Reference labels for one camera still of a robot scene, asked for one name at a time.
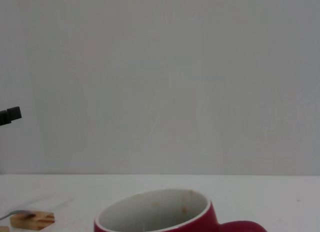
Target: mug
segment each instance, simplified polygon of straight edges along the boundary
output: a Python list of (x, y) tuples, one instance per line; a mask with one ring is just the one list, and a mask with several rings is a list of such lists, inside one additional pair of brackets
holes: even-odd
[(267, 232), (251, 221), (219, 224), (203, 194), (187, 189), (138, 193), (103, 210), (94, 232)]

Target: white table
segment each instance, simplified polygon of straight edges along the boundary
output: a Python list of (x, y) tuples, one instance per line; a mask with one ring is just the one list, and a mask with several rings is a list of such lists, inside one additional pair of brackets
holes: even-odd
[(15, 209), (50, 211), (56, 222), (43, 232), (92, 232), (102, 208), (163, 188), (207, 194), (220, 223), (250, 220), (268, 232), (320, 232), (319, 176), (0, 175), (0, 215)]

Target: black clip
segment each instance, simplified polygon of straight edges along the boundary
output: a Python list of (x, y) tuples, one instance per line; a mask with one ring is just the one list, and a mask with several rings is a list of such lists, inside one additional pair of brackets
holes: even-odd
[(11, 121), (22, 118), (20, 107), (12, 107), (0, 111), (0, 126), (10, 124)]

